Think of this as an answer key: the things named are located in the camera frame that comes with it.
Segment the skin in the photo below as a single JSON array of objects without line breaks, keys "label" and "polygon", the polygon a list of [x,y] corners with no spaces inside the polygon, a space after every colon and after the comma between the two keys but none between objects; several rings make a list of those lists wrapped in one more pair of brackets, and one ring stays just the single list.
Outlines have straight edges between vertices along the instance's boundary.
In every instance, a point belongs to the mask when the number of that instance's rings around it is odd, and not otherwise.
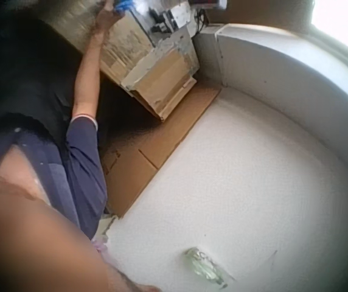
[{"label": "skin", "polygon": [[[121,19],[111,1],[96,19],[75,83],[73,116],[96,116],[100,54],[108,29]],[[0,269],[17,291],[158,292],[137,285],[103,262],[89,239],[45,203],[29,160],[12,147],[0,163]]]}]

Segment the navy blue shirt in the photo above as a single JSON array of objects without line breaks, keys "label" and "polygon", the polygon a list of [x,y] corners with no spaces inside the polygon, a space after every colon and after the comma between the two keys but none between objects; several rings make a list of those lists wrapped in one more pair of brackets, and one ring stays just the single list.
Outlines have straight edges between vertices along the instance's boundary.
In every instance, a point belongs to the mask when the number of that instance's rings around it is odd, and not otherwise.
[{"label": "navy blue shirt", "polygon": [[51,206],[92,239],[107,199],[96,124],[84,116],[74,119],[65,142],[66,151],[61,155],[51,139],[21,124],[0,131],[0,162],[10,147],[17,145],[36,171]]}]

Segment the white floor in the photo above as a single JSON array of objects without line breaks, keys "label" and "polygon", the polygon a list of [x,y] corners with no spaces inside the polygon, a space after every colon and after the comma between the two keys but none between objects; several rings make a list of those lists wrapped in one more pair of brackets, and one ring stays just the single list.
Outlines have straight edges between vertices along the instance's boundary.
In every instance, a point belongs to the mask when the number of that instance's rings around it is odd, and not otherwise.
[{"label": "white floor", "polygon": [[224,291],[328,291],[348,281],[348,170],[224,89],[108,236],[123,272],[165,292],[218,290],[186,266],[193,246],[235,277]]}]

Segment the white wall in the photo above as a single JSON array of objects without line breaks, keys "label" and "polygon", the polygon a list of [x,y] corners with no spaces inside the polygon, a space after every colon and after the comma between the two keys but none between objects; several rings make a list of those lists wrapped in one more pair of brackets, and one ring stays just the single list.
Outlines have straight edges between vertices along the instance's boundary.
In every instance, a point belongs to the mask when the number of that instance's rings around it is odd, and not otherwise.
[{"label": "white wall", "polygon": [[348,168],[283,114],[227,88],[108,235],[119,268],[165,292],[217,291],[185,266],[193,246],[237,279],[226,291],[343,288]]},{"label": "white wall", "polygon": [[348,66],[342,61],[297,35],[259,26],[211,27],[195,44],[204,75],[287,115],[348,165]]}]

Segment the person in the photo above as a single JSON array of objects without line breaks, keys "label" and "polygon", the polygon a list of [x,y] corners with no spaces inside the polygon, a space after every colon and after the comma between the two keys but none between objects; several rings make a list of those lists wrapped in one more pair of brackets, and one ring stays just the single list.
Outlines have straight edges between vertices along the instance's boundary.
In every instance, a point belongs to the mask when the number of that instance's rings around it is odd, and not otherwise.
[{"label": "person", "polygon": [[107,198],[97,149],[100,54],[121,17],[108,2],[97,16],[63,146],[40,117],[0,117],[0,291],[160,291],[105,264],[91,243]]}]

